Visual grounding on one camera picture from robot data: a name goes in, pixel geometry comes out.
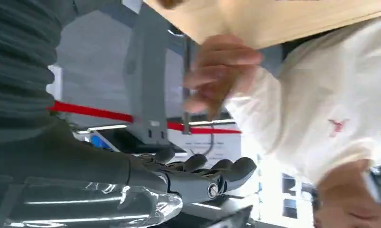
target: fluorescent light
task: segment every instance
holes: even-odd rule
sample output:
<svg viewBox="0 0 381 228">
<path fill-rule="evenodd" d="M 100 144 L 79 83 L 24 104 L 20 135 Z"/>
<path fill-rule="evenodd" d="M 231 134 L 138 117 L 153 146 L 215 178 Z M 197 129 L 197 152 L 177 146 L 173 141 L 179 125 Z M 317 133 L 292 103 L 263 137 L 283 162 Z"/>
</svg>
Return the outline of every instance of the fluorescent light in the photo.
<svg viewBox="0 0 381 228">
<path fill-rule="evenodd" d="M 199 124 L 212 124 L 213 122 L 209 121 L 198 121 L 198 122 L 190 122 L 190 125 L 199 125 Z"/>
<path fill-rule="evenodd" d="M 89 134 L 91 133 L 90 131 L 78 131 L 77 134 Z"/>
<path fill-rule="evenodd" d="M 193 203 L 193 205 L 196 205 L 196 206 L 199 206 L 199 207 L 204 207 L 204 208 L 210 208 L 210 209 L 214 209 L 214 210 L 221 210 L 221 208 L 219 208 L 219 207 L 215 207 L 215 206 L 211 206 L 211 205 L 206 205 L 206 204 L 202 204 L 202 203 Z"/>
<path fill-rule="evenodd" d="M 213 121 L 198 121 L 198 122 L 190 122 L 190 125 L 202 125 L 202 124 L 232 124 L 235 123 L 233 119 L 225 119 L 225 120 L 213 120 Z"/>
<path fill-rule="evenodd" d="M 109 129 L 118 129 L 118 128 L 126 128 L 126 125 L 112 125 L 112 126 L 104 126 L 104 127 L 90 127 L 88 131 L 98 131 L 98 130 L 109 130 Z"/>
<path fill-rule="evenodd" d="M 233 119 L 214 120 L 213 123 L 215 123 L 215 124 L 235 123 L 235 120 L 233 120 Z"/>
<path fill-rule="evenodd" d="M 11 226 L 11 227 L 25 227 L 25 225 L 20 223 L 20 222 L 12 222 L 9 224 L 9 226 Z"/>
<path fill-rule="evenodd" d="M 25 224 L 27 227 L 34 227 L 34 228 L 56 228 L 56 227 L 65 227 L 65 224 L 60 223 L 40 223 L 39 225 L 36 224 Z"/>
<path fill-rule="evenodd" d="M 111 126 L 103 126 L 103 127 L 90 127 L 86 131 L 78 131 L 77 134 L 89 134 L 91 131 L 98 130 L 109 130 L 109 129 L 118 129 L 118 128 L 126 128 L 126 125 L 111 125 Z"/>
</svg>

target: white shirt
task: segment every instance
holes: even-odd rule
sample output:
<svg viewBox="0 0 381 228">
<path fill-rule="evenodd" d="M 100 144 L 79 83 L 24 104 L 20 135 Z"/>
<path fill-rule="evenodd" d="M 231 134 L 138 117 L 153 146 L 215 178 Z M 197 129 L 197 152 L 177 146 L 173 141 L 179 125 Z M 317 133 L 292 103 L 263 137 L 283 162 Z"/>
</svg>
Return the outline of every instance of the white shirt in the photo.
<svg viewBox="0 0 381 228">
<path fill-rule="evenodd" d="M 260 69 L 226 107 L 265 155 L 312 183 L 348 162 L 381 163 L 381 18 L 299 46 L 280 80 Z"/>
</svg>

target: human hand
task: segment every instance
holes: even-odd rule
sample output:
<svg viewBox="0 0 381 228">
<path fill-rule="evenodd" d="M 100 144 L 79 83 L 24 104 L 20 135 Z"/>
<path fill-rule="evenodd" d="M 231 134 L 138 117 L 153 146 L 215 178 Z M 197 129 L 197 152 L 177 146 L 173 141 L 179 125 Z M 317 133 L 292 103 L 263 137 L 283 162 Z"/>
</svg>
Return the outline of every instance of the human hand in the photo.
<svg viewBox="0 0 381 228">
<path fill-rule="evenodd" d="M 318 184 L 322 204 L 315 213 L 317 228 L 381 228 L 381 205 L 362 175 L 369 166 L 369 160 L 344 164 Z"/>
<path fill-rule="evenodd" d="M 166 9 L 173 9 L 174 7 L 182 4 L 184 0 L 158 0 L 158 3 L 166 8 Z"/>
<path fill-rule="evenodd" d="M 205 110 L 228 77 L 236 77 L 231 94 L 246 92 L 253 83 L 257 64 L 262 60 L 262 54 L 256 53 L 235 36 L 208 38 L 201 45 L 192 71 L 184 80 L 184 87 L 197 91 L 185 102 L 185 110 L 192 113 Z"/>
</svg>

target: cable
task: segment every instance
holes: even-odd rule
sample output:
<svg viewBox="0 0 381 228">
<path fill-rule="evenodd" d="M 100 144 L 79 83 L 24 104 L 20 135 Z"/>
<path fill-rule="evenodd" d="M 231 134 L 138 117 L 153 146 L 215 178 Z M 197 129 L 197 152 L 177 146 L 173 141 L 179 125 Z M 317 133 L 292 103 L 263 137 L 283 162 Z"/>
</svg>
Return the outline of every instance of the cable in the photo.
<svg viewBox="0 0 381 228">
<path fill-rule="evenodd" d="M 214 123 L 211 123 L 211 129 L 214 129 Z M 204 153 L 199 153 L 204 156 L 207 156 L 208 154 L 211 153 L 211 151 L 214 149 L 214 133 L 210 133 L 210 147 L 204 152 Z"/>
</svg>

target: red print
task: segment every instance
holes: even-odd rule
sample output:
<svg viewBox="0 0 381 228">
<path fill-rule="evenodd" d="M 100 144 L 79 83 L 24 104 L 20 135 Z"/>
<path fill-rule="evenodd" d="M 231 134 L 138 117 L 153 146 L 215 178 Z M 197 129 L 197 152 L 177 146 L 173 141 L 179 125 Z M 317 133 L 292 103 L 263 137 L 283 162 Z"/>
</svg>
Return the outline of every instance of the red print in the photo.
<svg viewBox="0 0 381 228">
<path fill-rule="evenodd" d="M 334 138 L 338 132 L 342 132 L 344 129 L 344 125 L 348 122 L 348 119 L 345 119 L 341 122 L 337 122 L 335 120 L 329 120 L 330 123 L 334 124 L 334 131 L 330 134 L 330 137 Z"/>
</svg>

